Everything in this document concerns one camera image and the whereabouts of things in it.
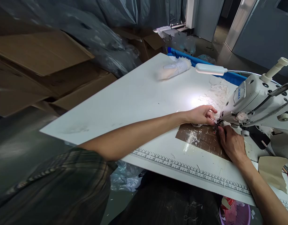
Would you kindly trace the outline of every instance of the brown cardboard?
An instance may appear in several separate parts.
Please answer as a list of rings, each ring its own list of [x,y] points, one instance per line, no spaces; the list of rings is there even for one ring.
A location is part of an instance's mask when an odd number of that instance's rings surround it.
[[[0,88],[0,116],[14,114],[46,97]]]
[[[140,51],[139,58],[143,63],[162,52],[162,47],[165,45],[165,42],[158,33],[153,32],[150,28],[132,29],[116,27],[113,31],[127,38],[129,43]]]
[[[103,73],[100,74],[100,76],[98,76],[96,79],[82,85],[74,92],[54,102],[40,101],[33,106],[54,115],[60,116],[67,111],[73,109],[75,106],[87,100],[88,98],[90,98],[103,88],[107,87],[111,83],[115,82],[116,80],[117,78],[113,74]]]
[[[94,58],[62,31],[0,36],[0,57],[39,76]]]
[[[3,62],[0,58],[0,87],[51,97],[65,95],[98,74],[107,73],[88,61],[40,77],[14,63],[6,65]]]
[[[15,20],[0,8],[0,87],[59,97],[95,77],[92,58],[64,32]]]

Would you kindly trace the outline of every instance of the table top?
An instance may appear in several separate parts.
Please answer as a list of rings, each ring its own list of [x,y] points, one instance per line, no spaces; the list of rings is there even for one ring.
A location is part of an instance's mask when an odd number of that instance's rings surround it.
[[[171,79],[159,81],[157,72],[171,62],[167,55],[162,53],[156,55],[40,131],[78,145],[124,125],[206,104],[201,95],[210,90],[210,79],[217,78],[197,73],[195,68],[191,67]],[[236,86],[228,82],[226,85],[232,94]],[[245,184],[233,163],[175,138],[177,131],[178,127],[144,144],[141,149],[174,159],[177,163],[195,165],[201,171],[212,171],[226,181],[234,179],[238,184]],[[245,142],[246,151],[250,150],[248,156],[253,161],[257,161],[258,154],[267,155],[250,137],[246,137]],[[237,192],[209,185],[199,179],[190,179],[183,174],[156,164],[152,165],[131,155],[122,160],[254,205],[252,197],[239,197]],[[283,198],[284,194],[280,192],[275,190],[275,193]]]
[[[157,72],[168,63],[172,63],[169,56],[156,55],[40,131],[78,145],[124,125],[207,104],[200,96],[210,89],[210,78],[217,78],[191,67],[159,81]],[[226,85],[230,94],[236,89],[229,82]],[[251,160],[257,162],[257,155],[267,155],[250,137],[245,141],[252,149],[247,151]]]

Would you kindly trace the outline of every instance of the hand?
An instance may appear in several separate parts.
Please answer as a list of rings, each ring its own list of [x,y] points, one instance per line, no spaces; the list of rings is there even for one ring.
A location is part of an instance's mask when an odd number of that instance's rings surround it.
[[[212,126],[215,125],[215,123],[212,120],[210,120],[210,118],[214,119],[213,113],[217,113],[217,110],[214,109],[214,107],[211,105],[198,106],[192,110],[186,111],[185,113],[188,123],[195,123],[195,124],[206,123]]]
[[[237,167],[249,160],[245,152],[244,138],[241,135],[237,134],[231,126],[218,127],[218,130],[222,147]]]

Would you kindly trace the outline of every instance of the blue container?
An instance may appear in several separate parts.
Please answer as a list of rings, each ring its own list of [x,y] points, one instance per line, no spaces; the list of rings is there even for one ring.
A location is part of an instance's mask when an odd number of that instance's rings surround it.
[[[190,59],[193,67],[195,67],[197,63],[203,63],[203,64],[212,65],[209,62],[206,62],[206,61],[203,61],[201,59],[195,58],[193,56],[190,56],[190,55],[188,55],[186,53],[180,52],[180,51],[175,50],[174,48],[170,48],[170,47],[168,47],[168,54],[167,55],[175,56],[176,58],[184,57],[184,58]],[[221,78],[227,80],[228,82],[230,82],[230,83],[232,83],[234,85],[237,85],[237,86],[239,86],[244,80],[246,80],[246,77],[244,77],[244,76],[242,76],[240,74],[231,73],[231,72],[226,72],[226,73],[224,73],[223,76],[218,76],[218,75],[213,75],[213,76],[221,77]]]

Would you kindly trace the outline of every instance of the floor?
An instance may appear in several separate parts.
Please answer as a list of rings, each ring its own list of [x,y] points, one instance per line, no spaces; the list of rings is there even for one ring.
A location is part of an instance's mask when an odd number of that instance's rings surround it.
[[[238,69],[264,73],[267,71],[255,63],[238,57],[224,44],[228,28],[219,24],[214,41],[207,42],[196,38],[196,56],[207,54],[216,59],[217,65],[228,69]],[[283,77],[276,77],[281,82]],[[56,117],[33,107],[28,107],[8,118],[0,119],[0,194],[12,184],[21,181],[40,162],[63,153],[71,147],[63,141],[39,132]],[[133,198],[133,192],[111,192],[101,225],[108,224]],[[257,208],[251,224],[262,224]]]

